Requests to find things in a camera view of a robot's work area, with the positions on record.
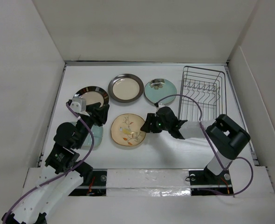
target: bird pattern plate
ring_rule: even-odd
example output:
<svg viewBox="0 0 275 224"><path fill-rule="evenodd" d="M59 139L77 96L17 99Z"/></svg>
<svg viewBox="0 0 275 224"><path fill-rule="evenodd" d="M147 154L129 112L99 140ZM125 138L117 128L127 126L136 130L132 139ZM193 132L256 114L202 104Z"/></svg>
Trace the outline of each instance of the bird pattern plate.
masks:
<svg viewBox="0 0 275 224"><path fill-rule="evenodd" d="M146 136L140 128L145 123L140 116L127 113L118 116L111 126L111 137L119 145L137 146Z"/></svg>

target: black bracket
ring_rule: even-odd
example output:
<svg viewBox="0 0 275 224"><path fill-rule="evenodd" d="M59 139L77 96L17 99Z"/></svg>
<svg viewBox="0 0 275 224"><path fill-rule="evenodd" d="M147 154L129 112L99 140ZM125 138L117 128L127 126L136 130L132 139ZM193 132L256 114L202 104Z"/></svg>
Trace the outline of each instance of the black bracket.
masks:
<svg viewBox="0 0 275 224"><path fill-rule="evenodd" d="M207 174L206 170L189 170L189 176L186 181L190 182L191 186L207 186L209 185L219 185L220 183L225 184L221 178L225 179L225 174L229 175L228 170L224 170L218 176ZM228 185L231 185L231 180L226 180Z"/></svg>

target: wire dish rack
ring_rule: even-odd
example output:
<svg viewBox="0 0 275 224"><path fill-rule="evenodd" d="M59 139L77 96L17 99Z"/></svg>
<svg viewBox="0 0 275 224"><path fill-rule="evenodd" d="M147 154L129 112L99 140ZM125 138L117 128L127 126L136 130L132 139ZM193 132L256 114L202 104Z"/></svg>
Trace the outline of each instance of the wire dish rack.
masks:
<svg viewBox="0 0 275 224"><path fill-rule="evenodd" d="M227 113L226 75L222 71L185 66L180 94L191 97L203 111L202 120L216 119ZM197 105L188 98L180 97L181 120L199 120Z"/></svg>

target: white wall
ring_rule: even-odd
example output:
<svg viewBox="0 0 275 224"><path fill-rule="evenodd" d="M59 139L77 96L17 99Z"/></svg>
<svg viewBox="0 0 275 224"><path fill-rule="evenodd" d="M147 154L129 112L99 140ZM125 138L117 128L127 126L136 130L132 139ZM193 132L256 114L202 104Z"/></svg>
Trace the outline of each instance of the white wall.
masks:
<svg viewBox="0 0 275 224"><path fill-rule="evenodd" d="M256 0L33 0L64 60L225 63Z"/></svg>
<svg viewBox="0 0 275 224"><path fill-rule="evenodd" d="M0 0L0 168L35 165L64 62L30 0Z"/></svg>
<svg viewBox="0 0 275 224"><path fill-rule="evenodd" d="M260 163L275 189L275 0L260 0L229 64Z"/></svg>

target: floral plate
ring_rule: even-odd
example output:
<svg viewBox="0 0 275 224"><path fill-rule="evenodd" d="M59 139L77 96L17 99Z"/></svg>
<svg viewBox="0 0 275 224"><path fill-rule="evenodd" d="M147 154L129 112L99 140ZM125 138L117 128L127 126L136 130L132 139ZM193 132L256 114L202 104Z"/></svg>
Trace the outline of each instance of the floral plate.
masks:
<svg viewBox="0 0 275 224"><path fill-rule="evenodd" d="M126 113L118 116L111 125L111 137L119 145L137 146L146 136L140 128L145 123L140 116Z"/></svg>
<svg viewBox="0 0 275 224"><path fill-rule="evenodd" d="M169 80L166 80L164 78L156 78L147 83L144 92L148 100L150 100L152 103L156 103L163 97L177 94L177 89L175 85ZM175 96L169 97L162 100L160 103L168 104L172 102L175 98Z"/></svg>

